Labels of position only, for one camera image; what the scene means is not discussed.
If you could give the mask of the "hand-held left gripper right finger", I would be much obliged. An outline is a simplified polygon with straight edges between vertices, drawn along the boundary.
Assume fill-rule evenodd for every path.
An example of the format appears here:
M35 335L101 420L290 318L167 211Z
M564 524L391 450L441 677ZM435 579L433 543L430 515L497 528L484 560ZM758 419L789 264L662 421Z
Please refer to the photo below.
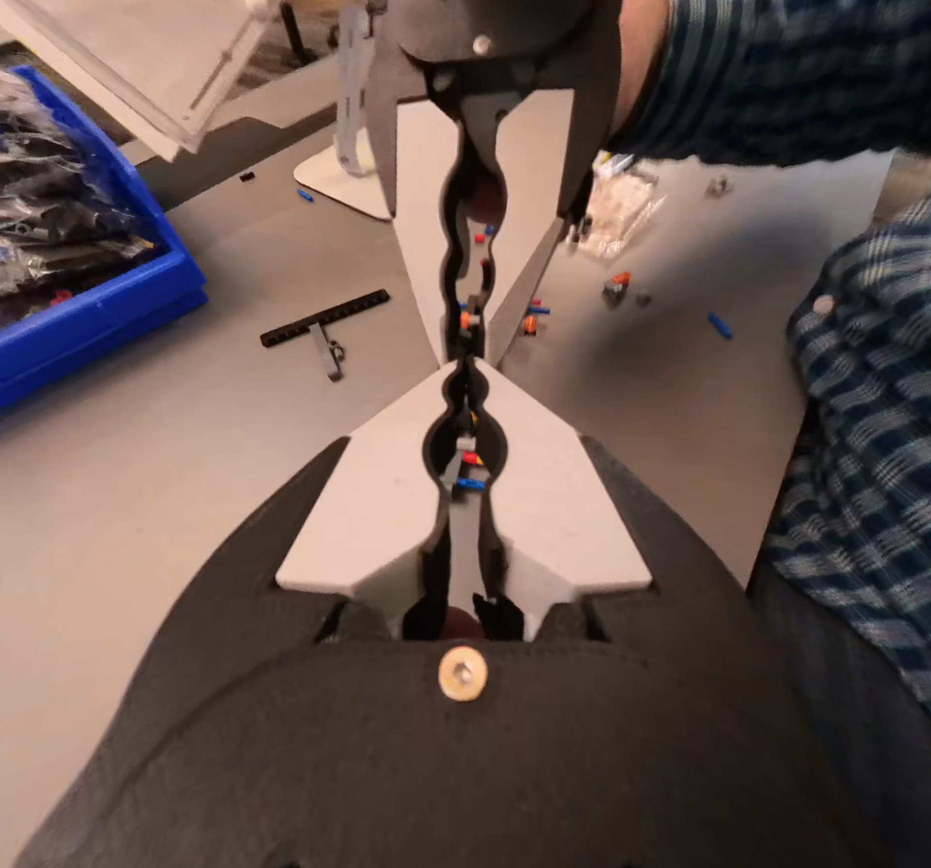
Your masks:
M534 639L552 606L642 591L653 576L576 429L482 360L486 415L506 442L491 484L504 594Z

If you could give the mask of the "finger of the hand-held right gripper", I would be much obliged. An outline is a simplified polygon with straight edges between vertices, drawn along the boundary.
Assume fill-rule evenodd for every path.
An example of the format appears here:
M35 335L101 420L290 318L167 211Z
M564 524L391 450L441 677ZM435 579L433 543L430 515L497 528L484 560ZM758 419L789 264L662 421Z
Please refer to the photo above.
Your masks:
M462 251L447 191L460 137L459 125L430 99L398 108L395 234L439 365L449 362L449 310L458 304L452 264Z
M483 314L487 368L500 367L562 237L558 210L574 97L568 89L535 91L498 126L506 209L491 247L495 284Z

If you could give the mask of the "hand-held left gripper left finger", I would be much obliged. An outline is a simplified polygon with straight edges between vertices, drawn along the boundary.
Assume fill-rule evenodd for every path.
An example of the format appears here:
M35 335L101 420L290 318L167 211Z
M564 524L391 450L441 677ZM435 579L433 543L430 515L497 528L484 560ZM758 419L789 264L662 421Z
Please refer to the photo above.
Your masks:
M458 432L448 363L357 428L275 573L284 591L336 595L401 635L425 596L423 550L441 522Z

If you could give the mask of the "lego chassis assembly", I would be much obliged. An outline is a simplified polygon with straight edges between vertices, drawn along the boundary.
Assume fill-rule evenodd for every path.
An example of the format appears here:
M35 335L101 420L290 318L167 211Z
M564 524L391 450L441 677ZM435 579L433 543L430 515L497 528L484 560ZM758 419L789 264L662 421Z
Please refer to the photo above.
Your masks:
M466 357L483 348L482 316L488 291L478 288L460 303L460 326L457 348ZM471 389L470 371L465 370L462 401L456 415L456 449L444 476L452 502L462 502L473 492L480 492L483 481L472 478L472 469L480 465L476 451L476 422L474 392Z

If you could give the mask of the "person's right forearm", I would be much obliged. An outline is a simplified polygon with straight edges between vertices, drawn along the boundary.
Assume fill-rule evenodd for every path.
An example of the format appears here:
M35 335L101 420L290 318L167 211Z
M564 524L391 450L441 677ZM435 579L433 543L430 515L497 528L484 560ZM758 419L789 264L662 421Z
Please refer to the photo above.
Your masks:
M611 143L788 167L929 153L930 0L670 0L657 81Z

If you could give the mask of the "long black lego beam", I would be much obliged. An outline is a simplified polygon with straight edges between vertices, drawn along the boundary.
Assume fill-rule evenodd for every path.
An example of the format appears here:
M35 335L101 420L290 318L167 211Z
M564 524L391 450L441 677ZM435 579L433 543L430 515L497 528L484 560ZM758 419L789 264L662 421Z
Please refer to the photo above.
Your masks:
M262 333L260 336L262 347L266 349L276 347L282 343L308 334L314 326L331 326L350 317L360 315L368 310L378 308L381 305L389 303L390 300L390 293L382 288L356 297L355 299L333 305L317 313Z

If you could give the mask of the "grey lego beam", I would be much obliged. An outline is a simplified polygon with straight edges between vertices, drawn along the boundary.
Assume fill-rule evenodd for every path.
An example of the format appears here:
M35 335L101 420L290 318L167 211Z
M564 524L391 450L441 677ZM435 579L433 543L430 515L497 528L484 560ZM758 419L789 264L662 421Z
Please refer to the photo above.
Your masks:
M314 341L314 347L317 355L330 382L337 383L343 379L343 365L337 369L333 364L332 357L329 353L328 339L332 339L326 328L320 323L312 325L308 332Z

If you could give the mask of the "bags of lego parts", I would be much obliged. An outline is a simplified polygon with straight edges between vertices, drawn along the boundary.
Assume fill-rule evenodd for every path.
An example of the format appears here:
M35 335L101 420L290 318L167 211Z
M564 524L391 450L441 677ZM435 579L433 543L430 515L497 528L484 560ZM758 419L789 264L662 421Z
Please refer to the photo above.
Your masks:
M167 249L117 191L82 133L58 123L32 85L1 79L1 327L87 292Z

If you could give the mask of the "person's right hand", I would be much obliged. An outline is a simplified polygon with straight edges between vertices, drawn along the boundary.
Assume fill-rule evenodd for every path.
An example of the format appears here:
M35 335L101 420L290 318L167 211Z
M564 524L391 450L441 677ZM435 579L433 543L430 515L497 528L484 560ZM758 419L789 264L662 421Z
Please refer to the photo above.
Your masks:
M621 73L611 123L624 134L657 81L669 33L670 0L623 0L618 19Z

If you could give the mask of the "white book stand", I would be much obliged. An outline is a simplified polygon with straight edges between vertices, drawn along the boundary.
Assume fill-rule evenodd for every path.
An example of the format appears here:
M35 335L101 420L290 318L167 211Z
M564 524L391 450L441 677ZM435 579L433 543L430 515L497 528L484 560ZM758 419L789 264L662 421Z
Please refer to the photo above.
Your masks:
M298 164L296 183L375 221L389 222L365 124L365 91L375 14L384 0L343 0L336 8L336 118L332 145Z

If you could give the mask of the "clear plastic bag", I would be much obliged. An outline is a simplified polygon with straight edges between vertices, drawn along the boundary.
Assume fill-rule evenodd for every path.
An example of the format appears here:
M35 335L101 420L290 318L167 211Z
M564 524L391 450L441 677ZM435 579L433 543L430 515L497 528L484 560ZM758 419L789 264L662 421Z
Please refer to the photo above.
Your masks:
M591 257L615 259L646 230L665 201L659 175L631 154L600 151L586 211L573 245Z

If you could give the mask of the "person's plaid shirt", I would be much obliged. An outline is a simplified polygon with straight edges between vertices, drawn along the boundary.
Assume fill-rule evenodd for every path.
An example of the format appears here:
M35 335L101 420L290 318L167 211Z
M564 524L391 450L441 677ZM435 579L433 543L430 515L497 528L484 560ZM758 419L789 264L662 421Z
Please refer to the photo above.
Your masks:
M929 199L837 249L787 338L812 422L764 553L929 712Z

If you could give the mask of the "blue storage bin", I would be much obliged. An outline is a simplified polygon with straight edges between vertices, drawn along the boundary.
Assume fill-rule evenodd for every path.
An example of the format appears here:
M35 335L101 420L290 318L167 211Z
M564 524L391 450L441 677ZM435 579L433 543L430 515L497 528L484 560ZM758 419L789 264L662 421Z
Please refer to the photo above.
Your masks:
M63 304L2 329L1 406L17 404L112 350L206 303L205 277L136 167L57 86L29 66L13 72L68 132L101 159L113 193L164 251Z

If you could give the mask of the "instruction book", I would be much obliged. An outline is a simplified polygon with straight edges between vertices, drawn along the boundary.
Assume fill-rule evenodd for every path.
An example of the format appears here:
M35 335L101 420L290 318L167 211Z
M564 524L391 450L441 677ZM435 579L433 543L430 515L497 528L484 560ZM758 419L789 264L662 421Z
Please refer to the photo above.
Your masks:
M212 116L288 0L1 0L2 28L173 161Z

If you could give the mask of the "person's dark pants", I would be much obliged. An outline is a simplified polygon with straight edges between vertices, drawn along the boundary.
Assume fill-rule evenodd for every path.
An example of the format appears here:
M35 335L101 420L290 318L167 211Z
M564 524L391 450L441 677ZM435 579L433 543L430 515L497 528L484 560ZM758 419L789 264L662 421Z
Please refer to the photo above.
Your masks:
M748 597L834 774L897 866L930 865L930 720L899 672L765 556Z

